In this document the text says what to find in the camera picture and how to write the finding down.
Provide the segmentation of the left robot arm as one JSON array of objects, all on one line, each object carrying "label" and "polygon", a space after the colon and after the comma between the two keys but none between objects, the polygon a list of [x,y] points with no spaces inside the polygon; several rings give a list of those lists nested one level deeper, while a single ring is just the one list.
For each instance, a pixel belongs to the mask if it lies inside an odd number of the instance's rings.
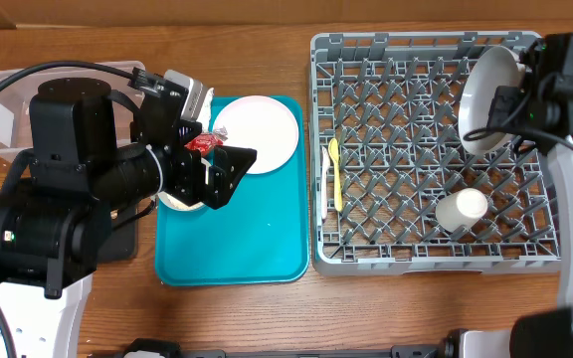
[{"label": "left robot arm", "polygon": [[229,203],[257,153],[219,145],[205,164],[189,148],[202,126],[182,116],[186,100],[170,82],[142,105],[92,78],[39,86],[33,144],[0,189],[0,356],[76,354],[99,249],[120,229],[113,212],[160,193]]}]

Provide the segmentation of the white ceramic mug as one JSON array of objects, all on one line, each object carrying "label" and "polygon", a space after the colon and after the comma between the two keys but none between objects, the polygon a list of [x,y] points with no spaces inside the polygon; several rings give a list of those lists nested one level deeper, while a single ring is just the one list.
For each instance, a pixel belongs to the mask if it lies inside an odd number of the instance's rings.
[{"label": "white ceramic mug", "polygon": [[466,188],[441,199],[435,209],[438,224],[453,232],[460,226],[471,228],[488,209],[487,198],[477,189]]}]

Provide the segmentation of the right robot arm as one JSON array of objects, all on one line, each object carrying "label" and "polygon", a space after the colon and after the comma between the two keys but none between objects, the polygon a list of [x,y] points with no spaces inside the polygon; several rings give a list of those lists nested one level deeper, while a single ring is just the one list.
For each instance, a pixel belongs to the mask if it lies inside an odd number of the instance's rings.
[{"label": "right robot arm", "polygon": [[554,310],[523,316],[510,333],[512,357],[573,357],[573,33],[548,35],[521,56],[523,85],[492,91],[486,130],[533,142],[556,191],[561,275]]}]

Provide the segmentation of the yellow plastic spoon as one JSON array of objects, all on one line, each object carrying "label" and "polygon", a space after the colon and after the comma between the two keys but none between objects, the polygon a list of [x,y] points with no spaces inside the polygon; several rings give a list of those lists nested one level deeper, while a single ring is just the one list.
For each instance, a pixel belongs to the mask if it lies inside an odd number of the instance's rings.
[{"label": "yellow plastic spoon", "polygon": [[339,168],[339,161],[340,161],[340,153],[339,153],[339,144],[336,138],[332,138],[328,142],[327,146],[328,154],[331,159],[331,163],[333,166],[333,200],[334,200],[334,207],[335,210],[340,213],[343,209],[343,202],[342,202],[342,191],[341,191],[341,181],[340,181],[340,168]]}]

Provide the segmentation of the grey round plate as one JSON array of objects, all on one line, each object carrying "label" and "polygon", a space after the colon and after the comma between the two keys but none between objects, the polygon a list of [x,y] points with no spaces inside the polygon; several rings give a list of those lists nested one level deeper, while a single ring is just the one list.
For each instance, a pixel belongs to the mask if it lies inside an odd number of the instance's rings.
[{"label": "grey round plate", "polygon": [[464,150],[471,155],[485,155],[507,143],[511,134],[495,133],[487,138],[469,141],[464,135],[486,127],[491,101],[499,86],[519,87],[525,65],[517,53],[503,46],[487,50],[475,63],[463,89],[459,105],[458,129]]}]

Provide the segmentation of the pale pink plastic fork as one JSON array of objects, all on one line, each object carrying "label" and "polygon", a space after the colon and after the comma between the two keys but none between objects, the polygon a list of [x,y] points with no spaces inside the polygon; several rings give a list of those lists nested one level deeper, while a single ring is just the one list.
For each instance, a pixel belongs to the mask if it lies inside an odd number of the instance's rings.
[{"label": "pale pink plastic fork", "polygon": [[325,221],[328,213],[327,200],[327,173],[330,168],[330,157],[327,148],[321,147],[321,193],[320,193],[320,211],[321,219]]}]

